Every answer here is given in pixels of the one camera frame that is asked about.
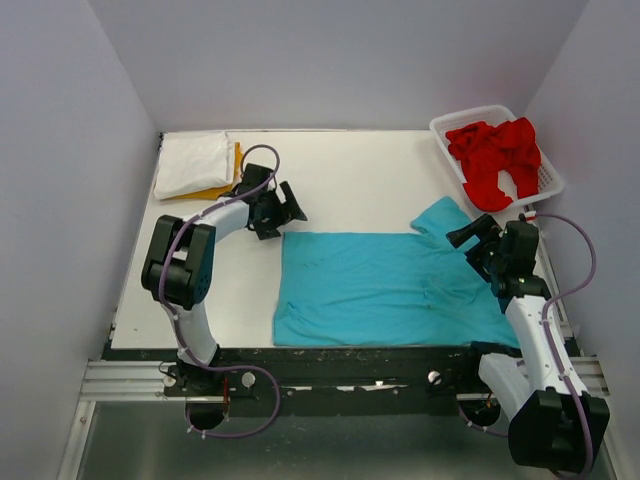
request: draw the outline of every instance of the yellow cloth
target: yellow cloth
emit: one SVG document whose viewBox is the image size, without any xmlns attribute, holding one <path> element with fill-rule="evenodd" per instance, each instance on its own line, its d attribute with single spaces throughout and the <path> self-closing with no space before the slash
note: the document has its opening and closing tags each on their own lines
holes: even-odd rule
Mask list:
<svg viewBox="0 0 640 480">
<path fill-rule="evenodd" d="M 234 162 L 234 181 L 240 177 L 240 165 L 242 163 L 242 147 L 240 143 L 236 142 L 235 149 L 235 162 Z M 178 195 L 176 197 L 168 198 L 167 200 L 176 199 L 200 199 L 200 200 L 217 200 L 220 195 L 227 193 L 233 188 L 233 184 L 226 187 L 208 188 L 207 190 L 201 190 L 200 192 L 185 193 L 184 195 Z"/>
</svg>

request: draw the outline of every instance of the white folded towel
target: white folded towel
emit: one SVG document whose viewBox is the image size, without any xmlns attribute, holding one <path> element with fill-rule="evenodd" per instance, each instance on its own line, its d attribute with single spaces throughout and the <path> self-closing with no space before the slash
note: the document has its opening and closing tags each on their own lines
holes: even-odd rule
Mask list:
<svg viewBox="0 0 640 480">
<path fill-rule="evenodd" d="M 233 182 L 235 145 L 226 132 L 166 133 L 153 194 L 158 200 Z"/>
</svg>

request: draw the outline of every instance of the bolt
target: bolt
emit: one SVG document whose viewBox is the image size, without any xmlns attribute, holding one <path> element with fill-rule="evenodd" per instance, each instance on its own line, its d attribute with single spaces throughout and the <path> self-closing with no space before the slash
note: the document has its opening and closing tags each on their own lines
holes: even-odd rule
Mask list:
<svg viewBox="0 0 640 480">
<path fill-rule="evenodd" d="M 242 385 L 246 388 L 251 388 L 256 383 L 256 376 L 251 372 L 246 372 L 242 375 Z"/>
<path fill-rule="evenodd" d="M 427 375 L 427 380 L 429 380 L 431 385 L 440 385 L 442 383 L 442 376 L 440 375 L 440 372 L 432 370 Z"/>
<path fill-rule="evenodd" d="M 171 388 L 176 384 L 176 379 L 173 377 L 169 377 L 168 375 L 165 375 L 165 377 L 162 379 L 162 384 L 165 387 Z"/>
</svg>

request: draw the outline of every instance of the folded cloth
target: folded cloth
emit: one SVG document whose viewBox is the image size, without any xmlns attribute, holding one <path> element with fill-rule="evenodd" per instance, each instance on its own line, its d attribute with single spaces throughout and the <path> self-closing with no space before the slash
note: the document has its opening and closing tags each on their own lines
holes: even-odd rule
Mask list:
<svg viewBox="0 0 640 480">
<path fill-rule="evenodd" d="M 416 234 L 285 233 L 274 344 L 517 346 L 489 285 L 445 237 L 468 222 L 444 197 L 412 222 Z"/>
<path fill-rule="evenodd" d="M 516 184 L 518 198 L 538 193 L 540 150 L 531 122 L 519 118 L 497 127 L 476 122 L 446 133 L 449 153 L 460 161 L 471 202 L 485 212 L 505 209 L 513 199 L 498 188 L 498 174 L 506 170 Z"/>
<path fill-rule="evenodd" d="M 233 189 L 235 182 L 240 178 L 240 174 L 241 174 L 240 169 L 242 167 L 242 156 L 243 156 L 242 147 L 240 146 L 240 143 L 236 142 L 233 182 L 230 183 L 229 185 L 226 185 L 224 187 L 207 188 L 206 190 L 200 190 L 198 192 L 193 192 L 193 193 L 185 193 L 184 195 L 176 195 L 175 197 L 171 197 L 171 198 L 180 199 L 180 200 L 189 200 L 189 199 L 217 200 L 220 197 L 220 195 L 222 195 L 223 193 L 230 192 Z"/>
<path fill-rule="evenodd" d="M 167 133 L 153 190 L 158 200 L 233 182 L 234 144 L 225 132 Z"/>
</svg>

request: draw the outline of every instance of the floor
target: floor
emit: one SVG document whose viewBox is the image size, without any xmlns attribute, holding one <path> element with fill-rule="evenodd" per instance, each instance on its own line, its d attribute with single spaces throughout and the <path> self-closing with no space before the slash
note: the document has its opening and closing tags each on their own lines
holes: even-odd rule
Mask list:
<svg viewBox="0 0 640 480">
<path fill-rule="evenodd" d="M 103 404 L 81 480 L 543 480 L 519 467 L 506 440 L 465 427 L 458 417 L 426 415 L 281 417 L 254 437 L 203 441 L 186 433 L 182 405 Z M 238 431 L 260 419 L 237 418 Z M 600 455 L 590 480 L 613 480 Z"/>
</svg>

